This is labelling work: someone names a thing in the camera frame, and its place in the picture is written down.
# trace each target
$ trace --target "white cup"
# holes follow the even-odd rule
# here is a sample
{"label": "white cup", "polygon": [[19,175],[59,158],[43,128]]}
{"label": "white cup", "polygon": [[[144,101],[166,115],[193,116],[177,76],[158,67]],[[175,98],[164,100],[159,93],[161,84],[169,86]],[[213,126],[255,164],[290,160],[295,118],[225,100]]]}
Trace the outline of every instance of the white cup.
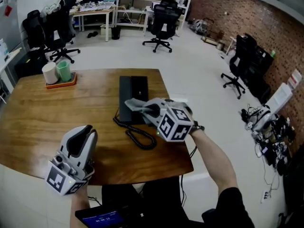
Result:
{"label": "white cup", "polygon": [[44,79],[49,85],[56,83],[59,79],[58,72],[56,70],[56,63],[48,63],[43,66],[42,73]]}

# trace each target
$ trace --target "red sticker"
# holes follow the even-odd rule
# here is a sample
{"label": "red sticker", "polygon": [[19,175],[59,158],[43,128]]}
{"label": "red sticker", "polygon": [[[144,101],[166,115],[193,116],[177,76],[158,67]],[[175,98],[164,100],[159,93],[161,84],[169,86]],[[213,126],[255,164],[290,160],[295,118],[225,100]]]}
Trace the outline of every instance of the red sticker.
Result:
{"label": "red sticker", "polygon": [[10,12],[12,11],[12,9],[13,9],[12,7],[6,6],[4,15],[5,15],[6,17],[8,17],[8,16],[10,15]]}

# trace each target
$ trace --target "person's arm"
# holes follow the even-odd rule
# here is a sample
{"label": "person's arm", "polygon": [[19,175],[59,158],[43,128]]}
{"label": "person's arm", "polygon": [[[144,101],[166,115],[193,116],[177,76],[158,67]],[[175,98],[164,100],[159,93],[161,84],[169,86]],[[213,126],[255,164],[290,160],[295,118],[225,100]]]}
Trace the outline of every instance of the person's arm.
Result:
{"label": "person's arm", "polygon": [[202,130],[191,136],[203,158],[210,177],[218,186],[218,195],[227,188],[238,187],[237,177],[227,155]]}
{"label": "person's arm", "polygon": [[75,211],[89,209],[90,203],[87,197],[87,184],[79,189],[72,197],[72,207],[70,215],[70,227],[71,228],[86,228],[79,219],[75,216]]}

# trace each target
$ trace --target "white floor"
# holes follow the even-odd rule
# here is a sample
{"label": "white floor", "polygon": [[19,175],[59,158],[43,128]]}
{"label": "white floor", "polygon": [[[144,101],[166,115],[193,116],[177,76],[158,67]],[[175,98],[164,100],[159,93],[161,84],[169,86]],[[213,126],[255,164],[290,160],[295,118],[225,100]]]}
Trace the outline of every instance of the white floor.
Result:
{"label": "white floor", "polygon": [[[120,40],[105,42],[97,36],[87,39],[89,31],[80,32],[70,48],[80,48],[72,69],[93,68],[158,68],[171,98],[186,99],[194,118],[206,128],[206,133],[225,151],[237,173],[244,204],[257,228],[276,228],[278,214],[285,210],[282,179],[272,198],[260,203],[264,182],[262,159],[254,150],[250,132],[245,130],[239,111],[258,101],[247,90],[240,100],[232,87],[224,89],[221,73],[229,67],[215,47],[203,43],[188,28],[180,38],[171,41],[172,53],[160,47],[156,53],[143,46],[141,31],[122,30]],[[191,151],[195,145],[186,141]],[[202,221],[201,214],[217,203],[218,190],[197,152],[192,162],[194,172],[184,178],[187,201],[184,206],[192,220]],[[266,180],[274,176],[266,166]],[[5,228],[67,228],[69,227],[70,197],[61,197],[50,190],[43,180],[33,178],[0,165],[0,227]],[[90,186],[89,195],[101,198],[101,187]]]}

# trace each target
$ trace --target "brick wall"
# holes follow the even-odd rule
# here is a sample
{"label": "brick wall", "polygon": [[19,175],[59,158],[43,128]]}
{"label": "brick wall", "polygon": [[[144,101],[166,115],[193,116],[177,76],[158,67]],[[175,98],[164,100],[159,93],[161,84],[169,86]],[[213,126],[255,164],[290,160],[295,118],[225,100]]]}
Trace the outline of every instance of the brick wall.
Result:
{"label": "brick wall", "polygon": [[[248,33],[268,53],[276,51],[275,60],[265,75],[272,93],[282,82],[287,82],[295,68],[304,74],[304,25],[288,14],[260,0],[192,0],[191,3],[190,19],[207,17],[214,20],[212,30],[225,32],[226,46],[230,36]],[[281,111],[291,118],[296,130],[292,152],[304,143],[303,108],[304,83],[301,82]]]}

